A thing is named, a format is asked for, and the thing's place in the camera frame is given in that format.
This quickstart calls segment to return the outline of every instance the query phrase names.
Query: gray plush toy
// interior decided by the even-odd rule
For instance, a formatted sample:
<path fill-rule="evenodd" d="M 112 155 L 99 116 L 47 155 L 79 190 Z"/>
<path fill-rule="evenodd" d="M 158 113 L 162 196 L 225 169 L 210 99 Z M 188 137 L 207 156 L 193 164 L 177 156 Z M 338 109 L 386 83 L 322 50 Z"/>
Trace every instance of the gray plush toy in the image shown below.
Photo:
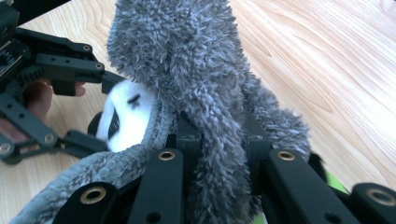
<path fill-rule="evenodd" d="M 250 196 L 241 147 L 246 112 L 255 115 L 274 148 L 296 150 L 308 159 L 307 127 L 280 109 L 275 96 L 249 72 L 226 0 L 118 0 L 107 47 L 112 65 L 156 97 L 142 143 L 77 163 L 13 223 L 51 222 L 79 187 L 105 181 L 120 188 L 142 175 L 149 156 L 176 131 L 181 111 L 204 134 L 188 189 L 189 223 L 249 223 L 260 212 L 258 199 Z"/>

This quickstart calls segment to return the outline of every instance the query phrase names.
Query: black metal bracket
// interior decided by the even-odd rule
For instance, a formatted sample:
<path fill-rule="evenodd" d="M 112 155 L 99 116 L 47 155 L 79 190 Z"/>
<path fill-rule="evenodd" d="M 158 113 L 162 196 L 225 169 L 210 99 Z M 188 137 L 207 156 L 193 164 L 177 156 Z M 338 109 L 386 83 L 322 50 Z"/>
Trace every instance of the black metal bracket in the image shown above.
<path fill-rule="evenodd" d="M 106 143 L 87 134 L 70 131 L 60 138 L 24 107 L 22 93 L 40 78 L 56 94 L 75 95 L 76 82 L 102 83 L 108 93 L 122 77 L 105 70 L 92 46 L 17 27 L 19 13 L 4 2 L 0 12 L 0 118 L 29 138 L 14 144 L 0 134 L 0 158 L 13 164 L 56 149 L 80 158 L 106 151 Z"/>
<path fill-rule="evenodd" d="M 329 187 L 298 153 L 268 146 L 264 131 L 255 130 L 260 126 L 249 125 L 253 119 L 247 115 L 244 146 L 250 171 L 255 174 L 251 194 L 262 196 L 268 223 L 396 223 L 395 191 L 377 184 L 359 184 L 351 194 L 345 194 Z M 196 165 L 202 136 L 185 115 L 179 117 L 178 124 L 178 140 L 167 144 L 175 149 L 154 153 L 143 176 L 106 195 L 117 197 L 116 203 L 98 202 L 101 210 L 97 206 L 82 208 L 76 198 L 82 197 L 84 190 L 78 190 L 54 223 L 184 223 L 183 202 L 191 184 L 186 181 L 193 180 L 194 167 L 189 165 L 192 161 Z M 162 161 L 161 157 L 170 160 Z M 77 210 L 96 217 L 80 218 L 74 215 Z"/>

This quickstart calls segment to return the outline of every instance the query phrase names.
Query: mounting hole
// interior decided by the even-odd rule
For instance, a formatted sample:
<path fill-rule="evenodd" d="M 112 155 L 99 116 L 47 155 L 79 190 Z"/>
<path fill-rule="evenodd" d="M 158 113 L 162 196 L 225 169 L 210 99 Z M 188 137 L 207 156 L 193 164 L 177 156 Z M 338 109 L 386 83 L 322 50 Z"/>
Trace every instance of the mounting hole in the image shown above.
<path fill-rule="evenodd" d="M 325 213 L 324 218 L 330 223 L 341 223 L 341 218 L 332 212 Z"/>
<path fill-rule="evenodd" d="M 380 203 L 385 206 L 396 205 L 396 199 L 382 189 L 367 189 L 366 193 L 369 196 L 369 198 L 375 201 L 376 203 Z"/>
<path fill-rule="evenodd" d="M 280 151 L 277 153 L 277 156 L 283 161 L 294 161 L 296 158 L 292 153 L 287 151 Z"/>
<path fill-rule="evenodd" d="M 161 214 L 158 212 L 152 212 L 146 216 L 147 223 L 157 223 L 161 221 Z"/>
<path fill-rule="evenodd" d="M 106 190 L 103 187 L 92 187 L 86 189 L 79 200 L 84 204 L 99 203 L 106 196 Z"/>
<path fill-rule="evenodd" d="M 162 161 L 170 161 L 175 157 L 175 153 L 171 152 L 171 151 L 165 151 L 160 153 L 160 155 L 158 155 L 158 158 Z"/>

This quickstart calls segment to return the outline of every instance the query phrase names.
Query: light wood surface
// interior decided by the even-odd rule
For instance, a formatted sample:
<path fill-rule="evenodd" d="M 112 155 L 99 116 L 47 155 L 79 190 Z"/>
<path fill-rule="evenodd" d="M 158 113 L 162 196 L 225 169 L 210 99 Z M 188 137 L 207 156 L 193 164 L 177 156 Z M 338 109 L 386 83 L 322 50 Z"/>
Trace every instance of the light wood surface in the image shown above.
<path fill-rule="evenodd" d="M 312 148 L 351 189 L 396 189 L 396 2 L 232 0 L 251 70 L 283 108 L 311 128 Z M 73 0 L 23 25 L 93 46 L 106 60 L 115 0 Z M 86 131 L 103 109 L 100 85 L 80 98 L 55 96 L 48 125 L 60 136 Z M 77 159 L 57 153 L 15 166 L 0 162 L 0 223 L 8 223 Z"/>

